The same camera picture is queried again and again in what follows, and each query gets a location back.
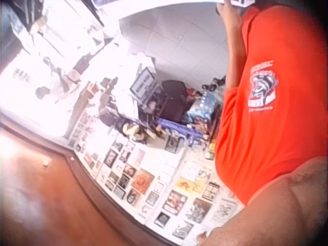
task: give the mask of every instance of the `glass display counter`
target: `glass display counter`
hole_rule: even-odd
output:
[[[175,244],[197,245],[243,208],[203,147],[188,147],[182,137],[175,146],[169,136],[142,145],[84,112],[69,144],[100,189]]]

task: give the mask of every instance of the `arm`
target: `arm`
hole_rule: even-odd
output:
[[[266,186],[201,246],[307,245],[327,218],[327,159],[314,158]]]
[[[239,86],[247,55],[241,31],[242,19],[230,0],[225,0],[224,5],[218,4],[217,9],[227,30],[229,62],[225,87],[228,90]]]

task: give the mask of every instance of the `red t-shirt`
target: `red t-shirt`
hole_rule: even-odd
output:
[[[219,177],[244,204],[278,176],[327,155],[321,29],[283,6],[249,20],[243,28],[248,57],[239,87],[224,95],[215,157]]]

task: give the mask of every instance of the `person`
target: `person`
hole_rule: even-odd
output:
[[[287,6],[217,9],[229,63],[215,165],[245,208],[201,246],[307,245],[328,217],[322,29]]]

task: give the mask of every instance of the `card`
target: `card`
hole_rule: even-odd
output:
[[[124,170],[123,170],[123,172],[126,173],[131,178],[133,178],[133,176],[136,173],[136,171],[137,170],[133,166],[131,166],[129,164],[126,164],[125,167],[124,167]]]
[[[155,205],[155,203],[157,202],[158,198],[159,198],[159,195],[156,194],[155,192],[151,191],[146,199],[146,203],[148,203],[150,206],[153,207]]]
[[[124,196],[125,196],[125,193],[126,193],[126,192],[125,192],[122,188],[120,188],[119,186],[116,186],[113,192],[114,192],[114,194],[115,194],[116,196],[118,196],[120,199],[123,199]]]
[[[186,196],[172,190],[162,208],[173,215],[178,215],[186,200]]]
[[[183,220],[175,228],[172,235],[177,237],[177,238],[180,238],[180,239],[184,240],[188,236],[188,234],[190,233],[190,231],[193,227],[194,227],[193,224]]]
[[[119,160],[123,163],[127,163],[130,154],[131,152],[128,149],[124,149],[121,153],[121,156],[119,157]]]
[[[153,180],[154,180],[154,175],[152,175],[151,173],[147,172],[144,169],[140,169],[136,173],[135,179],[132,182],[132,187],[145,195],[147,189],[149,188]]]
[[[157,218],[155,219],[154,223],[159,227],[164,228],[167,222],[169,221],[169,219],[170,219],[169,215],[160,212]]]
[[[108,179],[112,182],[112,183],[117,183],[119,177],[116,173],[114,173],[113,171],[109,174]]]
[[[111,182],[109,182],[109,180],[107,180],[107,181],[105,182],[105,186],[106,186],[110,191],[112,191],[112,190],[114,189],[114,184],[111,183]]]
[[[130,181],[130,179],[127,176],[122,175],[121,179],[118,182],[118,185],[121,186],[123,189],[125,189],[129,183],[129,181]]]
[[[138,192],[136,192],[136,190],[131,189],[127,195],[127,202],[129,204],[131,204],[132,206],[134,206],[136,204],[136,202],[138,201],[140,197],[140,194]]]
[[[211,206],[210,203],[196,198],[191,208],[187,211],[186,217],[196,223],[202,223]]]
[[[109,168],[112,168],[116,158],[117,158],[118,154],[110,149],[108,154],[106,155],[105,157],[105,160],[104,160],[104,163],[109,167]]]
[[[216,183],[209,182],[207,185],[202,198],[208,200],[208,201],[213,201],[216,194],[219,192],[220,186]]]

